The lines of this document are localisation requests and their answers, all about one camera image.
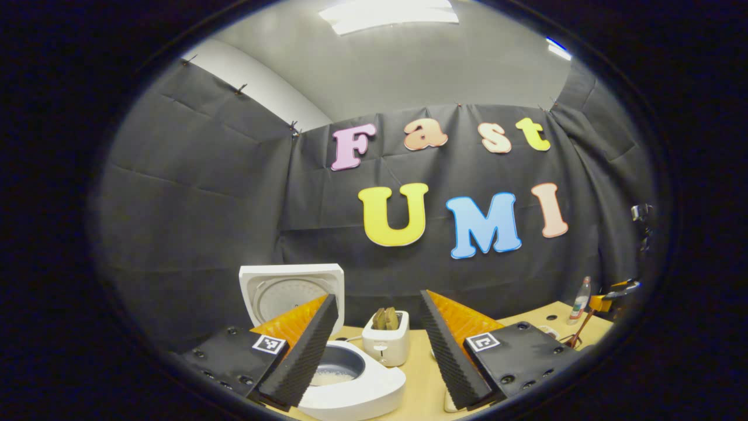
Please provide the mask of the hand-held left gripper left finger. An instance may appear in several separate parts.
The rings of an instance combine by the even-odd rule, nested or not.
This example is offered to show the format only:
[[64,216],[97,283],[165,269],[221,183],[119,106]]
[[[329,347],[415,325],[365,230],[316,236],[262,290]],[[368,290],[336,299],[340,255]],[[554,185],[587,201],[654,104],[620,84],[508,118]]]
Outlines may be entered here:
[[178,358],[216,389],[288,410],[301,402],[338,318],[334,294],[251,330],[227,327]]

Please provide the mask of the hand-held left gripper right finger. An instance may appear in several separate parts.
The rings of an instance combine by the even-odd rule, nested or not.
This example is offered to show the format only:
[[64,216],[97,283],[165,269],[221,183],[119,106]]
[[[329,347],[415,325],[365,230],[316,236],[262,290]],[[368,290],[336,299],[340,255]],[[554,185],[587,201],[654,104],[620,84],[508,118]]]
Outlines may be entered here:
[[512,400],[580,358],[529,322],[502,325],[433,291],[421,291],[423,325],[452,402],[473,410]]

